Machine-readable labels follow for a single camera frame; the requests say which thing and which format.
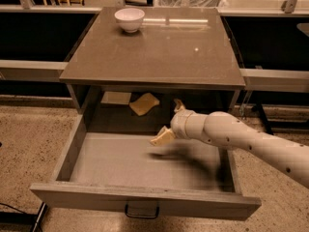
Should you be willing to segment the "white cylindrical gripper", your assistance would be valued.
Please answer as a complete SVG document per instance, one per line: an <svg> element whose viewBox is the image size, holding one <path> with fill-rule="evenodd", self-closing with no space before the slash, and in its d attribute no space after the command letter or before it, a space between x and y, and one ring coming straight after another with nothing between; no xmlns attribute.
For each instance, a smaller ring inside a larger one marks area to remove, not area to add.
<svg viewBox="0 0 309 232"><path fill-rule="evenodd" d="M176 114L171 120L171 129L163 127L158 134L150 140L150 143L154 146L162 146L170 143L176 137L205 141L208 138L204 131L207 115L185 109L185 105L180 99L174 99L174 103L174 112Z"/></svg>

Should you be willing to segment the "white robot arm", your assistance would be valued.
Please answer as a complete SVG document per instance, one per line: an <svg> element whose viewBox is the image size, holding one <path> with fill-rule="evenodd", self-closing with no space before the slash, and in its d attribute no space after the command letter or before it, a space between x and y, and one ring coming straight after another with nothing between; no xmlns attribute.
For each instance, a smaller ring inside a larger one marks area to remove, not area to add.
<svg viewBox="0 0 309 232"><path fill-rule="evenodd" d="M254 130L226 112L206 115L186 109L181 100L175 99L175 104L170 128L163 127L152 145L162 146L178 138L240 148L309 188L308 146Z"/></svg>

